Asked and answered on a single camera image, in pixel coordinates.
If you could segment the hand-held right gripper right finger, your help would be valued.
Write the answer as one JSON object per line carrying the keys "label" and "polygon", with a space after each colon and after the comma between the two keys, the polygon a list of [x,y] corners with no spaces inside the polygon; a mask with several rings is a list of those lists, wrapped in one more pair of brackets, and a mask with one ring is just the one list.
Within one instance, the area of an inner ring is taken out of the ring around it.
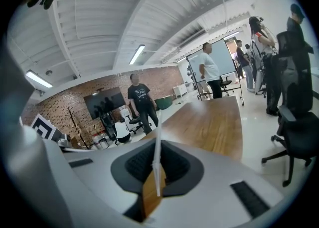
{"label": "hand-held right gripper right finger", "polygon": [[164,197],[183,196],[201,181],[203,163],[168,141],[161,142],[160,163],[165,172]]}

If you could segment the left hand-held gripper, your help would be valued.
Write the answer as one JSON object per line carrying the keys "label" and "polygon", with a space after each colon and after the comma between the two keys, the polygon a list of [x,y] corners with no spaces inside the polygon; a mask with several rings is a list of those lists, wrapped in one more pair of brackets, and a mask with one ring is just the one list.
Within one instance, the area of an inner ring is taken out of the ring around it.
{"label": "left hand-held gripper", "polygon": [[37,114],[31,127],[43,138],[56,142],[62,148],[71,148],[70,136],[63,134],[40,114]]}

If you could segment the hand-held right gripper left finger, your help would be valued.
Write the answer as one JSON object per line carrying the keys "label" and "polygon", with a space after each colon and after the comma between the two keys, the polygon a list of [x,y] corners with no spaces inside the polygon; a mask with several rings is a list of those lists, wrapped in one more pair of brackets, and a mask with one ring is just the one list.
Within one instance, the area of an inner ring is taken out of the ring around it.
{"label": "hand-held right gripper left finger", "polygon": [[112,162],[112,177],[124,191],[135,194],[143,192],[143,185],[153,170],[155,144],[156,140],[151,139]]}

